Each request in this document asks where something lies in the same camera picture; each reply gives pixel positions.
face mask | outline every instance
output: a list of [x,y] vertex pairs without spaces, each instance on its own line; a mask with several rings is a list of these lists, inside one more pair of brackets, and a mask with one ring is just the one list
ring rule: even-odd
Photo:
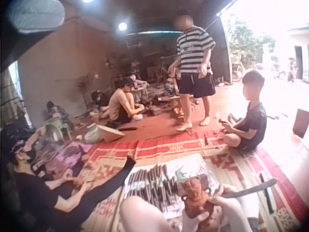
[[32,148],[30,151],[26,152],[27,156],[30,157],[30,159],[27,160],[28,163],[32,163],[37,155],[37,152],[34,148]]

red patterned mat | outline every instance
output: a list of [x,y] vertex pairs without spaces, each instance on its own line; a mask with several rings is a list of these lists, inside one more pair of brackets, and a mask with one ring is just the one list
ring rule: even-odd
[[[250,154],[240,154],[235,149],[226,147],[222,139],[213,132],[189,135],[183,133],[173,137],[163,137],[148,141],[100,143],[91,155],[97,168],[84,170],[83,176],[93,175],[98,184],[114,176],[124,165],[126,156],[132,155],[138,166],[169,161],[194,153],[200,153],[208,168],[212,170],[219,182],[236,186],[238,189],[249,188],[260,183],[259,174],[266,179],[278,178],[273,187],[276,212],[268,212],[264,194],[259,192],[260,218],[259,231],[290,231],[298,225],[307,210],[297,191],[275,164],[272,158],[258,148]],[[98,204],[92,215],[83,225],[87,232],[123,232],[119,218],[119,204],[123,198],[122,188],[110,198]],[[176,223],[181,218],[172,220]]]

ceiling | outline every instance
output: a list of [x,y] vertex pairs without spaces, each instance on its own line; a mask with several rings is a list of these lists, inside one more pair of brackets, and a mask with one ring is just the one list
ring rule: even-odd
[[146,30],[171,30],[180,7],[186,8],[195,24],[206,27],[217,12],[231,0],[62,0],[74,5],[81,15],[96,17],[117,31],[120,22],[128,24],[128,33]]

conical hat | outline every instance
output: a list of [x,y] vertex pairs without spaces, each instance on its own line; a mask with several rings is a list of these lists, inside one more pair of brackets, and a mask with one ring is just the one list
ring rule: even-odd
[[109,127],[97,125],[97,128],[101,134],[101,137],[104,138],[105,142],[107,143],[125,136],[123,132],[109,128]]

newspaper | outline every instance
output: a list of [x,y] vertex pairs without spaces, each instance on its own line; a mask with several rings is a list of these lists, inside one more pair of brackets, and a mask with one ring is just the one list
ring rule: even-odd
[[[207,168],[205,161],[199,153],[186,156],[179,159],[174,159],[168,162],[158,163],[158,165],[166,164],[168,170],[168,179],[176,177],[177,182],[182,182],[190,177],[205,175],[208,181],[208,187],[211,189],[210,194],[213,195],[215,190],[219,187],[219,182],[214,177],[210,169]],[[134,182],[129,185],[128,181],[130,176],[139,171],[140,169],[150,170],[154,165],[147,165],[142,167],[134,167],[125,180],[125,195],[124,199],[127,197],[128,193],[132,189],[144,188],[148,181]],[[162,175],[160,181],[166,180],[165,175]],[[166,219],[179,217],[184,209],[184,204],[180,196],[174,196],[173,204],[167,206],[167,210],[163,213]]]

